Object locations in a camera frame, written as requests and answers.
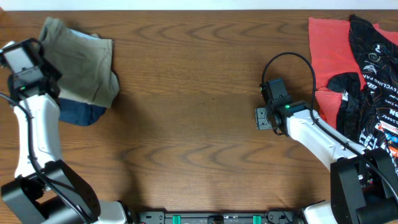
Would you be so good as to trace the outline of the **khaki green shorts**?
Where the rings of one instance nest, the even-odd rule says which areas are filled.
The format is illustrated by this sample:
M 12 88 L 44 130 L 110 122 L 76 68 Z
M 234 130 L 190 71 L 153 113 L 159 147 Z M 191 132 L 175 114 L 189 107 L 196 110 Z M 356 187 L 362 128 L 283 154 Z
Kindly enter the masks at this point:
M 61 74 L 60 97 L 110 108 L 119 93 L 112 72 L 113 41 L 69 29 L 61 20 L 46 18 L 39 35 L 44 57 Z

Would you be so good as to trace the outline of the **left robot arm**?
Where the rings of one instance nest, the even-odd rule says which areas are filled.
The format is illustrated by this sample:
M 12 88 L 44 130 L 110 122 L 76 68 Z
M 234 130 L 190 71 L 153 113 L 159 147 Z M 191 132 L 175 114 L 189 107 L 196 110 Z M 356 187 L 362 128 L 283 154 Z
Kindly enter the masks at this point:
M 15 179 L 1 198 L 22 223 L 129 223 L 121 202 L 101 201 L 93 188 L 62 158 L 54 69 L 15 69 L 8 82 L 19 125 Z

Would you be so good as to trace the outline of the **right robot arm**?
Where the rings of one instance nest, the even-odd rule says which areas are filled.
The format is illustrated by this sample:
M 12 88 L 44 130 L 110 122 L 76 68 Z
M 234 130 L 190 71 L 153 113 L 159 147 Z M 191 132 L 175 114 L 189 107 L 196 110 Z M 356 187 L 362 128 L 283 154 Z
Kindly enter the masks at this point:
M 397 176 L 390 155 L 350 141 L 299 101 L 255 110 L 259 130 L 305 146 L 330 172 L 331 199 L 302 209 L 296 223 L 389 223 L 397 220 Z

